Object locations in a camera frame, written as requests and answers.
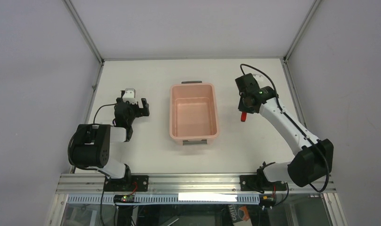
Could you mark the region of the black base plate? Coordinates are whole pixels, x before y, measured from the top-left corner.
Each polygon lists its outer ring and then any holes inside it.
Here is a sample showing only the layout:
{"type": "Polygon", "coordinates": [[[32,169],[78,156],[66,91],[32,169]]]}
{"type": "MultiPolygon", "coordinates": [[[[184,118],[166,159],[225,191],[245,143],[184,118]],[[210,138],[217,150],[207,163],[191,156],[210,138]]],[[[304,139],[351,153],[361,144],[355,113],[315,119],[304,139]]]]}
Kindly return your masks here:
{"type": "Polygon", "coordinates": [[[281,182],[269,182],[263,176],[257,174],[240,175],[241,191],[256,191],[259,193],[286,191],[286,184],[281,182]]]}
{"type": "Polygon", "coordinates": [[[149,185],[148,175],[132,175],[130,180],[105,179],[103,190],[105,192],[147,192],[149,185]]]}

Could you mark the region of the pink plastic bin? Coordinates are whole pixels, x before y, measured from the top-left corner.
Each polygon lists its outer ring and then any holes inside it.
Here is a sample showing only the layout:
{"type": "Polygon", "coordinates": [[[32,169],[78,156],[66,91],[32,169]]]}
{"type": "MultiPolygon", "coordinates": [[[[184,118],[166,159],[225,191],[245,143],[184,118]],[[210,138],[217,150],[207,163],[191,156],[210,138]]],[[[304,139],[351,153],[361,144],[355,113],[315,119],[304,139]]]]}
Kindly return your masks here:
{"type": "Polygon", "coordinates": [[[219,136],[215,87],[184,81],[170,88],[169,134],[179,145],[209,145],[219,136]]]}

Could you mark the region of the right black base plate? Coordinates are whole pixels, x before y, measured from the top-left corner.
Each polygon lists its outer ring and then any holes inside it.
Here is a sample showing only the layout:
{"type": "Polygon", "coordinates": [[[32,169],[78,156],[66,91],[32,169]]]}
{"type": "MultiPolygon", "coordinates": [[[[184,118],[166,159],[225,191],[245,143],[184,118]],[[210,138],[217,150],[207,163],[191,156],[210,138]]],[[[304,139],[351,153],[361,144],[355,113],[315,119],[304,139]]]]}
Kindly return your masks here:
{"type": "Polygon", "coordinates": [[[269,182],[263,176],[257,174],[240,175],[241,191],[256,191],[259,193],[286,191],[286,184],[281,182],[269,182]]]}

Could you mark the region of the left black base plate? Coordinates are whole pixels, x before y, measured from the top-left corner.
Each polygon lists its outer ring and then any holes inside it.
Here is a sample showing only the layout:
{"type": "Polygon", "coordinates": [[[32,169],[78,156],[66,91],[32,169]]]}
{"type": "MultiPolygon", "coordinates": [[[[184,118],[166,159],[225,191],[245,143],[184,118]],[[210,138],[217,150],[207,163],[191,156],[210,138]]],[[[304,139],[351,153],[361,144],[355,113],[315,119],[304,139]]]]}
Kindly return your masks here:
{"type": "Polygon", "coordinates": [[[132,175],[130,180],[105,179],[103,190],[105,192],[147,192],[149,185],[148,175],[132,175]]]}

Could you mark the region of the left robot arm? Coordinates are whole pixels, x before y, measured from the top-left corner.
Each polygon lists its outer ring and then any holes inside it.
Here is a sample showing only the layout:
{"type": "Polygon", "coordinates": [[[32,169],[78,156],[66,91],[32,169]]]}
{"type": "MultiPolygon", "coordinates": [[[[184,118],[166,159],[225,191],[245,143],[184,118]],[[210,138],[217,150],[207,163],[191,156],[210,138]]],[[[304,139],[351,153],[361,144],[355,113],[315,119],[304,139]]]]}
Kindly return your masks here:
{"type": "Polygon", "coordinates": [[[111,179],[131,181],[129,166],[110,157],[110,144],[129,142],[134,120],[150,115],[147,99],[142,98],[141,103],[142,107],[138,101],[130,103],[120,97],[115,104],[99,107],[114,108],[112,125],[96,123],[96,119],[91,124],[78,125],[67,148],[69,163],[81,170],[98,171],[111,179]]]}

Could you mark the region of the coffee printed box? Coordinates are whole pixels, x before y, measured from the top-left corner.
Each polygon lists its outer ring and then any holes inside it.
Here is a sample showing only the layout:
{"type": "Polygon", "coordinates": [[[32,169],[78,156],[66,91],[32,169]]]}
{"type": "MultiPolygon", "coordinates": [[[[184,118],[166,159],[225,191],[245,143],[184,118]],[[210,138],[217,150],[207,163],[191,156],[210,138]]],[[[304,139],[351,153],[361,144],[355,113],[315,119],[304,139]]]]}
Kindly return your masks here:
{"type": "Polygon", "coordinates": [[[250,219],[245,205],[230,204],[228,205],[228,210],[233,223],[248,221],[250,219]]]}

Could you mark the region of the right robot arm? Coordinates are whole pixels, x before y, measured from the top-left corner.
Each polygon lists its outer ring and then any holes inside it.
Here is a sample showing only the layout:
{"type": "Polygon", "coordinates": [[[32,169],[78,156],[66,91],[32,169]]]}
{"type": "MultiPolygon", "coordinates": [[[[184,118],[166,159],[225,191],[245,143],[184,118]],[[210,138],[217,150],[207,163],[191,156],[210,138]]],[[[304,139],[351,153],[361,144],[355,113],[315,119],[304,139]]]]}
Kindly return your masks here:
{"type": "Polygon", "coordinates": [[[334,146],[329,139],[320,139],[288,113],[273,86],[260,87],[249,73],[235,79],[239,91],[238,109],[242,114],[260,114],[276,129],[290,147],[290,162],[263,163],[257,169],[257,184],[292,181],[299,187],[312,185],[318,179],[329,183],[334,146]]]}

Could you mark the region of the red handled screwdriver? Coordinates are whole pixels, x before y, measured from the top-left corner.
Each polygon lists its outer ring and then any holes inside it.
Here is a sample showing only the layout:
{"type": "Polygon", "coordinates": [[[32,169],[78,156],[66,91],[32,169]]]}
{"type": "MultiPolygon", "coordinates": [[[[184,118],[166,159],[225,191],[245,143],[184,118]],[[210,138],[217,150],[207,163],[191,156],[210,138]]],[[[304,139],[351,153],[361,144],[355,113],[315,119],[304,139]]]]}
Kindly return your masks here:
{"type": "Polygon", "coordinates": [[[242,112],[241,113],[241,122],[245,122],[247,119],[247,112],[242,112]]]}

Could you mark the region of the aluminium front rail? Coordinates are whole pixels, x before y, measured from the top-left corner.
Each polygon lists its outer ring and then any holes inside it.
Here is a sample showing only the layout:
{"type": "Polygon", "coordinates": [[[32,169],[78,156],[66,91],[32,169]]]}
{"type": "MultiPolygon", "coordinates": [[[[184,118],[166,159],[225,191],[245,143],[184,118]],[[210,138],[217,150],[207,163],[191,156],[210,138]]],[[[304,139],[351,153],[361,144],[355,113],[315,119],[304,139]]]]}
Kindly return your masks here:
{"type": "Polygon", "coordinates": [[[178,194],[178,193],[217,193],[217,194],[255,194],[250,185],[252,173],[211,173],[211,174],[149,174],[142,179],[135,173],[136,185],[128,189],[119,186],[113,189],[99,173],[62,174],[57,194],[178,194]]]}

